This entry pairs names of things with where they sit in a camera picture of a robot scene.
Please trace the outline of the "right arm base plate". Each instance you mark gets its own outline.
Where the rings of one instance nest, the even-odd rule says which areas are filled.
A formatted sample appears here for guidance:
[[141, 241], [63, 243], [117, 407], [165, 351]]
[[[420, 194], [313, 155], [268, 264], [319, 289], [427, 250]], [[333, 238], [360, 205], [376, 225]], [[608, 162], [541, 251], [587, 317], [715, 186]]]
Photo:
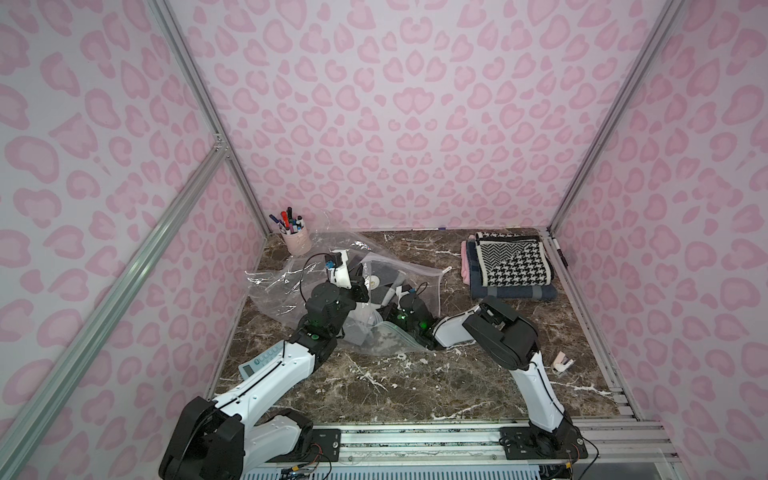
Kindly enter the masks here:
[[569, 460], [589, 457], [580, 430], [565, 421], [553, 432], [530, 424], [527, 427], [503, 427], [499, 444], [507, 460]]

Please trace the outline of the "clear plastic vacuum bag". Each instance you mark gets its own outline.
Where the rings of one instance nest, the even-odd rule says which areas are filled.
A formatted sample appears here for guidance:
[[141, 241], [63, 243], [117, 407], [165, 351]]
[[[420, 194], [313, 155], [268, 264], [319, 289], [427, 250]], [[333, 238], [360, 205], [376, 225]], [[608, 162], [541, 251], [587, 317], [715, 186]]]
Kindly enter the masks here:
[[264, 315], [371, 355], [440, 350], [443, 271], [397, 258], [351, 232], [292, 235], [295, 249], [276, 271], [249, 273], [248, 293]]

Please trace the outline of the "grey white striped blanket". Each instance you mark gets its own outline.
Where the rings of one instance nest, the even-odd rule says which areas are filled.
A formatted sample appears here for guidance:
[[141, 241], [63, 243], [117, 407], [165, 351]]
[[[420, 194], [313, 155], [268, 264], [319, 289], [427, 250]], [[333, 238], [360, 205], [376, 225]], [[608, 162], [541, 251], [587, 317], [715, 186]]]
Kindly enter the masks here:
[[381, 262], [362, 264], [363, 276], [367, 285], [367, 279], [376, 275], [381, 279], [381, 285], [369, 290], [370, 301], [357, 303], [356, 308], [347, 316], [343, 325], [344, 339], [355, 346], [362, 346], [373, 337], [375, 329], [383, 323], [379, 309], [389, 305], [395, 300], [397, 289], [403, 287], [406, 282], [406, 274]]

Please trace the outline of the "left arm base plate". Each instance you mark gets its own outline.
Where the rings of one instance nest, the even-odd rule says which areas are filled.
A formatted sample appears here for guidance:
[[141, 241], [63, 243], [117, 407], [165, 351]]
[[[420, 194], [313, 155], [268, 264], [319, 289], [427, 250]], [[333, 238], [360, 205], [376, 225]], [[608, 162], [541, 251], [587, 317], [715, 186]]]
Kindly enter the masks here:
[[308, 462], [316, 455], [324, 455], [331, 462], [339, 460], [342, 431], [336, 428], [313, 428], [301, 433], [296, 445], [288, 453], [273, 456], [267, 463], [291, 461]]

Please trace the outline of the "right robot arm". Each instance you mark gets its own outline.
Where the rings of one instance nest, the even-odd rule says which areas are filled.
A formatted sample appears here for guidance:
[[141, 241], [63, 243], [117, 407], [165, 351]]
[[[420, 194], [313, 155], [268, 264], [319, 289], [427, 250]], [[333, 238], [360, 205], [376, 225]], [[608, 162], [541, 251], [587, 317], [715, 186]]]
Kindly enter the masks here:
[[546, 375], [538, 329], [504, 301], [488, 297], [462, 314], [436, 320], [417, 294], [408, 293], [382, 308], [381, 315], [429, 350], [473, 341], [511, 373], [525, 401], [529, 426], [518, 438], [504, 434], [507, 445], [541, 458], [581, 455], [584, 439]]

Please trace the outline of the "dark blue striped blanket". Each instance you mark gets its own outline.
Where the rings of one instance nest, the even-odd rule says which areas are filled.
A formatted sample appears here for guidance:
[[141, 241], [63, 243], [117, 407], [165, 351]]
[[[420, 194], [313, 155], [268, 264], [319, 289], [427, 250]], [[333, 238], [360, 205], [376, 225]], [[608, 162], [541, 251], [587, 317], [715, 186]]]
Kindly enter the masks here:
[[466, 241], [466, 265], [469, 272], [470, 293], [473, 299], [483, 299], [492, 296], [501, 299], [552, 301], [557, 298], [558, 291], [552, 284], [543, 286], [483, 286], [480, 263], [477, 254], [474, 253], [474, 249], [475, 243]]

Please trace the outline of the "black white houndstooth blanket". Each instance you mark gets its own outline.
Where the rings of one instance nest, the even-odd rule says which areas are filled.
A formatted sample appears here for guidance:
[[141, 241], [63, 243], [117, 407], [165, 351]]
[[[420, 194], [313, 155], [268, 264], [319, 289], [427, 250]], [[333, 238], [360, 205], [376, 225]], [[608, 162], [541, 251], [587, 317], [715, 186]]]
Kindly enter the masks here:
[[538, 236], [477, 232], [475, 251], [485, 287], [552, 283], [550, 262]]

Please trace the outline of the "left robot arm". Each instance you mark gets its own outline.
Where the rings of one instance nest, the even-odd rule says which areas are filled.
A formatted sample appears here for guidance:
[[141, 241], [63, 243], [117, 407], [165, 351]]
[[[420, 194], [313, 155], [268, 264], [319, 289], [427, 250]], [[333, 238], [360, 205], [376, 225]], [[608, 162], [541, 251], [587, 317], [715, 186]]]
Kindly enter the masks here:
[[331, 268], [313, 288], [293, 334], [245, 365], [245, 379], [182, 410], [160, 462], [163, 479], [240, 479], [276, 457], [300, 459], [309, 450], [312, 422], [284, 410], [262, 416], [330, 357], [349, 314], [369, 299], [360, 266]]

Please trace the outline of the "pink fluffy blanket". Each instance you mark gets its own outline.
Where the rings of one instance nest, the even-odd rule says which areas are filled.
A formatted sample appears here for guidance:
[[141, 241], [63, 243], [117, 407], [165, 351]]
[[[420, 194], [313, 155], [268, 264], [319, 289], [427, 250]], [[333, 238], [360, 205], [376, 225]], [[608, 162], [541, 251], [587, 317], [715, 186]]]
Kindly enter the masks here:
[[470, 285], [471, 275], [470, 275], [470, 264], [468, 260], [467, 255], [467, 242], [462, 241], [460, 245], [460, 258], [461, 258], [461, 270], [460, 275], [462, 282], [465, 285]]

